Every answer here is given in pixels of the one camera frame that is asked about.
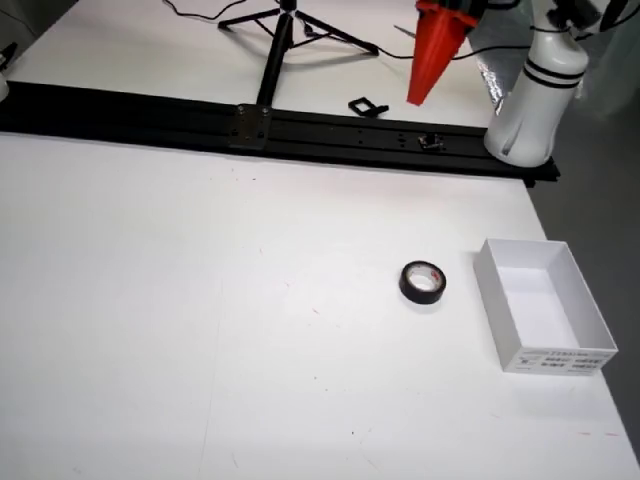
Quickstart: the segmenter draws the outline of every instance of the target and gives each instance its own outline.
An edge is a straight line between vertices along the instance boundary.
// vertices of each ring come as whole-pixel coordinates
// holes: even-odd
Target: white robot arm
[[[532,0],[535,36],[513,91],[485,137],[489,152],[519,167],[537,167],[553,151],[556,130],[589,63],[570,28],[597,33],[627,1]]]

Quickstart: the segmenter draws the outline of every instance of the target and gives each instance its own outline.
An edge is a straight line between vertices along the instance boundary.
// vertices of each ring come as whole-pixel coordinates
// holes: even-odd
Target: tripod leg
[[[289,14],[282,14],[278,19],[271,50],[269,50],[269,58],[264,68],[262,83],[260,84],[260,92],[258,93],[258,105],[270,107],[273,103],[273,96],[276,93],[278,85],[278,77],[282,69],[284,54],[293,45],[293,17]]]
[[[380,54],[380,50],[378,49],[377,46],[375,46],[373,43],[369,43],[369,42],[365,42],[363,40],[360,40],[352,35],[349,35],[346,32],[343,32],[341,30],[338,30],[335,27],[332,27],[331,25],[324,23],[323,21],[318,20],[317,18],[311,17],[309,15],[307,15],[304,12],[301,12],[300,10],[298,10],[296,12],[296,16],[302,20],[304,20],[305,22],[307,22],[309,25],[313,25],[314,27],[317,28],[321,28],[322,30],[330,33],[333,36],[336,36],[342,40],[344,40],[345,42],[351,43],[352,45],[355,45],[356,47],[360,47],[363,50],[366,50],[367,52],[371,53],[372,55],[376,55],[378,56]]]
[[[231,25],[238,25],[239,23],[253,22],[254,20],[262,20],[263,18],[275,17],[280,15],[280,9],[274,8],[267,10],[266,12],[252,13],[251,15],[245,15],[244,17],[232,18],[218,23],[218,28],[228,30]]]

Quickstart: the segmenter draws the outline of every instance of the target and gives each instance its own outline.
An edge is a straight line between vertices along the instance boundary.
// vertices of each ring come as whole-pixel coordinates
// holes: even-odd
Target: roll of electrical tape
[[[400,290],[414,303],[432,305],[447,288],[447,277],[438,267],[427,262],[411,262],[400,275]]]

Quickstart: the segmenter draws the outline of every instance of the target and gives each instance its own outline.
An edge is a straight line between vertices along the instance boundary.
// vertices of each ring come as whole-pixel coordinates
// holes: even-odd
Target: white table
[[[340,5],[305,10],[411,50],[410,3]],[[82,0],[11,78],[252,102],[267,41],[242,32]],[[275,107],[486,125],[473,61],[418,109],[407,62],[351,52],[294,51]],[[520,182],[2,135],[0,478],[638,478],[601,375],[500,370],[486,237],[544,238]],[[416,259],[448,275],[435,307],[397,288]]]

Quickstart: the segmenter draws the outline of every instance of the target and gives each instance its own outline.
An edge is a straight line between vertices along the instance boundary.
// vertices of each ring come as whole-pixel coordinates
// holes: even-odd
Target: black stripe
[[[578,85],[580,85],[580,82],[574,82],[574,83],[552,83],[552,82],[549,82],[547,80],[543,80],[542,78],[536,77],[533,73],[531,73],[529,70],[527,70],[526,67],[523,68],[522,71],[529,78],[529,80],[532,80],[532,81],[534,81],[536,83],[539,83],[540,85],[543,85],[543,86],[549,87],[549,88],[559,88],[559,89],[568,90],[570,88],[576,88]]]
[[[567,33],[569,31],[568,28],[565,28],[564,30],[547,30],[545,28],[538,28],[534,25],[531,25],[531,30],[533,30],[534,32],[542,32],[542,33]]]
[[[540,65],[537,65],[530,58],[527,58],[527,65],[529,65],[531,68],[533,68],[536,72],[540,72],[540,73],[543,73],[543,74],[547,75],[548,77],[558,78],[560,80],[578,80],[578,79],[580,79],[580,78],[582,78],[584,76],[584,72],[582,72],[582,73],[558,73],[558,72],[552,72],[551,70],[547,70],[546,68],[541,67]]]

